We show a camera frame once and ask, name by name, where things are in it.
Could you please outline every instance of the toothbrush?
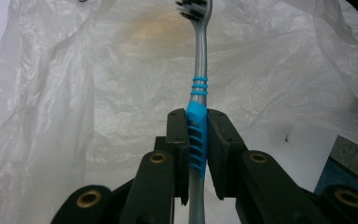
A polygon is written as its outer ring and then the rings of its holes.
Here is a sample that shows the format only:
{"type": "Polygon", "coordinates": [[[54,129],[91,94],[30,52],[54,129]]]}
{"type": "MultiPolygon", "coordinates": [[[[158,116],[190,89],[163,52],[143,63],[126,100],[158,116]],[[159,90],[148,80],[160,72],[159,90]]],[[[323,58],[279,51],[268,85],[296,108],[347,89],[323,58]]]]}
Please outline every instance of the toothbrush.
{"type": "Polygon", "coordinates": [[[196,62],[192,92],[186,110],[190,140],[190,212],[188,223],[205,223],[204,179],[207,158],[207,40],[206,28],[212,14],[212,0],[176,2],[180,14],[189,19],[196,32],[196,62]]]}

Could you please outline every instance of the toothbrush head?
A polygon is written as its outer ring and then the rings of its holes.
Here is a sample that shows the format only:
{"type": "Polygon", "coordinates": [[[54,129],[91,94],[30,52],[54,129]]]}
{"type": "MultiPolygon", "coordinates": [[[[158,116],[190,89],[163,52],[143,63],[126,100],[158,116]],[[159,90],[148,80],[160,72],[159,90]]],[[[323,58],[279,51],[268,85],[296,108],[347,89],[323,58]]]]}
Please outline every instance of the toothbrush head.
{"type": "Polygon", "coordinates": [[[182,0],[176,2],[180,14],[197,23],[208,23],[212,14],[212,0],[182,0]]]}

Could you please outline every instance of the plastic bag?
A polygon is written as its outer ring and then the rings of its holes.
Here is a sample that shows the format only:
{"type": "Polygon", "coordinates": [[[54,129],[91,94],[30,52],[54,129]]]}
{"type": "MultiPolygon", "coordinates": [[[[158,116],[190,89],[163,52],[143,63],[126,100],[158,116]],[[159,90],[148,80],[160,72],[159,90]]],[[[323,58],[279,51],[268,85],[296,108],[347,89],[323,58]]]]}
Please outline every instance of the plastic bag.
{"type": "MultiPolygon", "coordinates": [[[[337,134],[358,143],[358,13],[327,0],[213,7],[209,107],[312,190],[337,134]]],[[[0,46],[0,223],[49,223],[74,190],[133,178],[166,115],[186,107],[194,42],[169,0],[13,0],[0,46]]],[[[239,222],[210,179],[205,201],[207,223],[239,222]]],[[[175,223],[186,220],[176,206],[175,223]]]]}

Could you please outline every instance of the crumpled plastic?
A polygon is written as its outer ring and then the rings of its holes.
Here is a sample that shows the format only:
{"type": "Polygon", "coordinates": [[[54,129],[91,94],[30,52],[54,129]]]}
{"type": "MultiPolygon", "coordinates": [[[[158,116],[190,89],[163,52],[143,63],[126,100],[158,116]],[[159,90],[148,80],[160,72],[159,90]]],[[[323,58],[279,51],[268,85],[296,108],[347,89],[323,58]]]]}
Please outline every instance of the crumpled plastic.
{"type": "MultiPolygon", "coordinates": [[[[49,223],[76,189],[133,178],[166,115],[186,107],[194,40],[170,0],[12,0],[0,46],[0,223],[49,223]]],[[[358,144],[358,12],[347,2],[215,1],[208,44],[209,107],[248,148],[307,175],[302,164],[324,162],[312,155],[328,139],[358,144]]],[[[207,223],[239,223],[210,179],[205,201],[207,223]]],[[[178,204],[175,223],[186,223],[178,204]]]]}

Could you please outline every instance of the blue rubber grip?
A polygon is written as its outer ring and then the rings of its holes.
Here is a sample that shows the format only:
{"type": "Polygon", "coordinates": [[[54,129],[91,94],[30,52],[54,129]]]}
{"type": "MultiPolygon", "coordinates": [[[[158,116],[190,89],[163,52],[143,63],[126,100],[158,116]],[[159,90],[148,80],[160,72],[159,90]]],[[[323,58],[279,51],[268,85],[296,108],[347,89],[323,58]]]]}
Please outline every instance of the blue rubber grip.
{"type": "Polygon", "coordinates": [[[187,129],[190,140],[190,166],[200,170],[200,177],[205,178],[208,150],[208,127],[206,105],[197,102],[188,104],[187,129]]]}

